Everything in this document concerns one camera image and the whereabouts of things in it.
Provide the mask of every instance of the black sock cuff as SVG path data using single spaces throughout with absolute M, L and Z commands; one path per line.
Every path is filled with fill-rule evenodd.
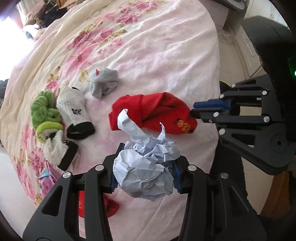
M 61 163 L 57 167 L 63 171 L 66 171 L 75 157 L 75 154 L 78 150 L 78 145 L 72 141 L 67 140 L 63 141 L 63 144 L 68 146 L 68 150 L 62 158 Z
M 67 129 L 67 137 L 73 140 L 82 140 L 95 132 L 94 125 L 90 122 L 82 122 L 77 125 L 71 124 Z

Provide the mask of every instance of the white cabinet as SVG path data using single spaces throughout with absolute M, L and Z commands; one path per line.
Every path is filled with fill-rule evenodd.
M 280 13 L 269 0 L 250 0 L 244 18 L 250 18 L 253 16 L 263 16 L 287 26 Z M 259 56 L 255 52 L 250 39 L 241 26 L 235 39 L 244 56 L 249 76 L 252 77 L 261 67 Z

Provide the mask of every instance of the gray sock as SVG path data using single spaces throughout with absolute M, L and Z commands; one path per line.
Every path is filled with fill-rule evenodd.
M 118 81 L 118 73 L 114 69 L 95 70 L 90 75 L 91 95 L 96 98 L 101 98 L 102 95 L 109 94 L 115 89 Z

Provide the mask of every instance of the colorful fabric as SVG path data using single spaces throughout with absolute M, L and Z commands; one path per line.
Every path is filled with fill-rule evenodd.
M 197 127 L 197 121 L 190 115 L 188 106 L 170 93 L 151 95 L 122 96 L 113 105 L 109 114 L 111 130 L 119 130 L 117 117 L 123 110 L 138 127 L 161 131 L 160 122 L 167 134 L 191 134 Z

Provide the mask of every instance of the bed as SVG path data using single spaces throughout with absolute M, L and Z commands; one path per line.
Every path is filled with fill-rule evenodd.
M 108 113 L 119 97 L 166 91 L 191 107 L 195 101 L 218 97 L 219 64 L 216 28 L 198 0 L 86 0 L 70 9 L 15 66 L 0 110 L 0 138 L 25 193 L 38 206 L 62 174 L 45 159 L 32 129 L 30 105 L 39 91 L 51 89 L 57 97 L 60 89 L 71 86 L 85 95 L 96 132 L 75 141 L 80 157 L 68 170 L 79 174 L 101 164 L 129 139 L 109 126 Z M 117 70 L 119 83 L 96 99 L 90 95 L 89 74 L 102 68 Z M 191 164 L 210 171 L 218 141 L 214 125 L 198 121 L 194 133 L 167 137 L 177 141 Z M 53 179 L 41 177 L 45 168 Z M 178 236 L 186 195 L 174 191 L 151 202 L 117 188 L 108 197 L 120 204 L 109 218 L 115 241 L 169 241 Z

